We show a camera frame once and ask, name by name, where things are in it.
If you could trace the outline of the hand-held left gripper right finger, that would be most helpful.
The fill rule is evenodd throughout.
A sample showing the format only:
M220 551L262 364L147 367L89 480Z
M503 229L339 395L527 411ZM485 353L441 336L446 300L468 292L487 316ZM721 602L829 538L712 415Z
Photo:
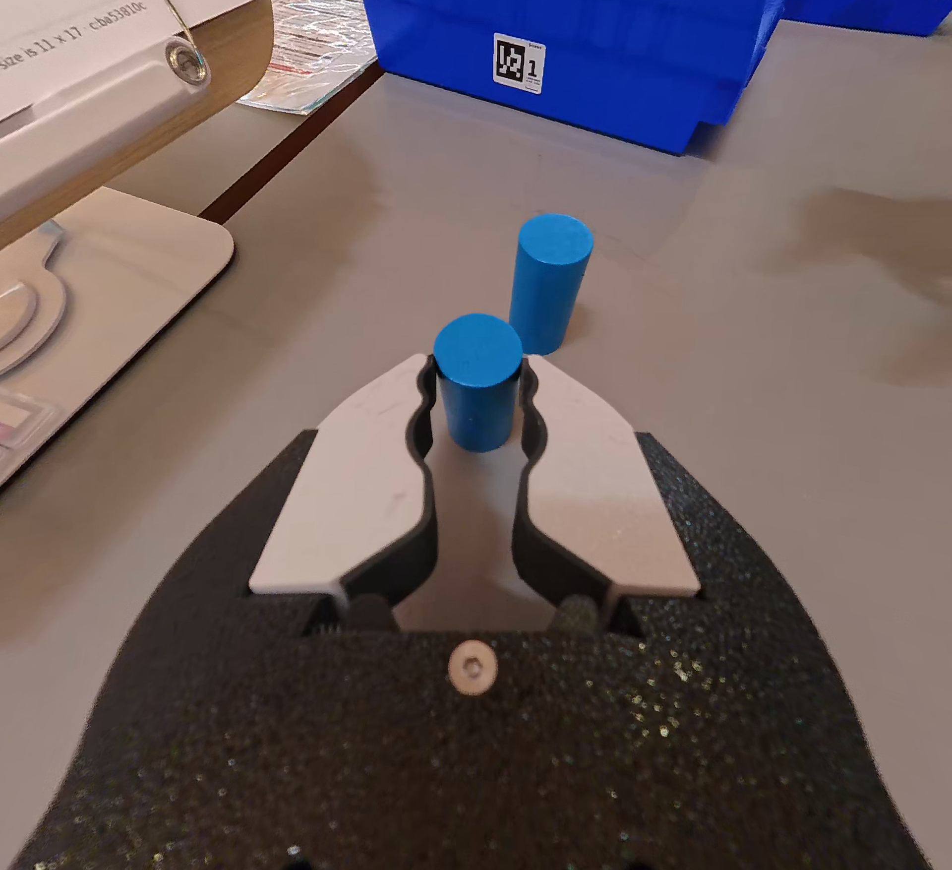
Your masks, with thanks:
M585 597L702 589L630 422L545 357L524 359L520 474L511 535L519 578L554 607Z

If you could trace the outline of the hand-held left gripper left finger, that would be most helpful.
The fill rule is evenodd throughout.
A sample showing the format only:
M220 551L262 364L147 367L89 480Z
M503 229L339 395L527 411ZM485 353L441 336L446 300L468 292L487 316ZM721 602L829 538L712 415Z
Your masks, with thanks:
M415 354L366 384L319 425L248 582L256 595L323 594L347 610L390 607L433 572L433 356Z

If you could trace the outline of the blue wooden cylinder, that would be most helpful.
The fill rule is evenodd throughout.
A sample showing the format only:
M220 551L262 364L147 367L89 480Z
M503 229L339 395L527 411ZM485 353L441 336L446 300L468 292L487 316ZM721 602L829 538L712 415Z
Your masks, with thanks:
M524 357L514 328L488 314L459 316L439 332L433 355L454 442L476 453L503 446L514 423Z
M590 229L565 214L522 225L508 321L525 355L548 355L562 345L593 246Z

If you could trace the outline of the white stand base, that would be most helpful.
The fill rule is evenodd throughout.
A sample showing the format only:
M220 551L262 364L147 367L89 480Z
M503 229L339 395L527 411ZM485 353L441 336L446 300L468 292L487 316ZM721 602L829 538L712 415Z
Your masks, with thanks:
M222 225L107 187L2 249L1 387L60 412L45 442L8 480L222 274L233 254Z

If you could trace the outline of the small clear plastic tag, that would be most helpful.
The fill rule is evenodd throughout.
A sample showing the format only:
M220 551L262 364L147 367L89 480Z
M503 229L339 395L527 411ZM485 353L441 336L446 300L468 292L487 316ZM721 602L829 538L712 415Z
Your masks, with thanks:
M1 484L45 442L59 412L54 404L1 387Z

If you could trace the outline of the wooden display board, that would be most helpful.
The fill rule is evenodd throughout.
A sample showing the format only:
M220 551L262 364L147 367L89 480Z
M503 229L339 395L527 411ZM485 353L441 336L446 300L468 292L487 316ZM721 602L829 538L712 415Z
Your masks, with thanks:
M236 102L272 38L252 0L2 119L2 246Z

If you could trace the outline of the document in plastic sleeve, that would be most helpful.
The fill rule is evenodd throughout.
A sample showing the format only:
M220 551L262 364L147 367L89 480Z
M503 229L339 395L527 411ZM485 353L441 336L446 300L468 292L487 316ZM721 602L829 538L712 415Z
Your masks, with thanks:
M363 0L271 0L273 46L245 106L306 116L376 60Z

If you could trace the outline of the blue bin with square tag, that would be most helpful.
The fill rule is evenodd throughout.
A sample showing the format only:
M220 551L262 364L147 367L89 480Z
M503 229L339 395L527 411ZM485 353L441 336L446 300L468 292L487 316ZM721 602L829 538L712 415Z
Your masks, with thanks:
M381 67L680 154L726 125L770 0L363 0Z

